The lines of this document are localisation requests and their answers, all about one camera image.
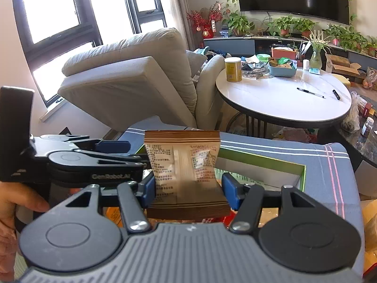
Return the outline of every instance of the brown snack bag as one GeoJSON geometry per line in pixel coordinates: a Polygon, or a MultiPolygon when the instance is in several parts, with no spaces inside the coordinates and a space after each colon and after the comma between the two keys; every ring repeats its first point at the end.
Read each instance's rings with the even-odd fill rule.
{"type": "Polygon", "coordinates": [[[156,178],[148,217],[199,220],[229,215],[213,169],[220,149],[218,131],[146,131],[144,144],[156,178]]]}

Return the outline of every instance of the black pen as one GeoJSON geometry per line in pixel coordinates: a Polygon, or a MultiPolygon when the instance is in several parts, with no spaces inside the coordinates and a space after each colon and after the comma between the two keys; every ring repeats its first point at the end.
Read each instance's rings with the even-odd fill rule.
{"type": "Polygon", "coordinates": [[[340,96],[338,95],[338,93],[336,92],[336,90],[334,89],[332,92],[334,93],[335,97],[336,97],[338,100],[340,100],[340,96]]]}
{"type": "Polygon", "coordinates": [[[306,93],[310,93],[311,95],[314,95],[314,96],[321,97],[321,98],[325,99],[324,96],[321,96],[318,93],[310,92],[309,90],[301,89],[301,88],[298,88],[298,87],[297,87],[297,89],[300,90],[300,91],[306,92],[306,93]]]}

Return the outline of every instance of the window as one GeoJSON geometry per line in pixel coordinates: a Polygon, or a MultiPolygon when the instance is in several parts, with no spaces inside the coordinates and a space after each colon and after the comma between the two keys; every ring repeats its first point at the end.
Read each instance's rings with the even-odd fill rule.
{"type": "Polygon", "coordinates": [[[68,58],[166,27],[160,0],[13,0],[21,44],[46,106],[59,101],[68,58]]]}

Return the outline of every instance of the red decoration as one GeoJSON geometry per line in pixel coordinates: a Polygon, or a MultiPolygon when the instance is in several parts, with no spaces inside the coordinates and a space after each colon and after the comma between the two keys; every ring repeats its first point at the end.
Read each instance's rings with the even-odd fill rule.
{"type": "Polygon", "coordinates": [[[210,26],[209,24],[205,24],[203,27],[203,38],[204,39],[213,38],[212,26],[210,26]]]}
{"type": "Polygon", "coordinates": [[[187,20],[190,22],[193,29],[198,32],[203,30],[203,38],[213,38],[212,21],[219,22],[222,20],[221,11],[224,7],[221,7],[222,3],[216,2],[209,10],[206,18],[203,18],[202,13],[198,11],[191,11],[187,13],[187,20]]]}

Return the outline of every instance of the blue tablecloth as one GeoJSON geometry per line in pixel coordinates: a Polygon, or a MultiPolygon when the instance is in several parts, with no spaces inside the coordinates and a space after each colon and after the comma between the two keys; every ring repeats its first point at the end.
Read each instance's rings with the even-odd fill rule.
{"type": "MultiPolygon", "coordinates": [[[[145,130],[192,130],[166,125],[155,116],[131,126],[120,138],[131,143],[129,153],[135,153],[144,143],[145,130]]],[[[348,154],[341,144],[325,146],[292,141],[275,141],[221,133],[221,146],[259,154],[307,167],[305,193],[343,217],[359,231],[362,246],[354,271],[363,273],[364,226],[356,180],[348,154]]]]}

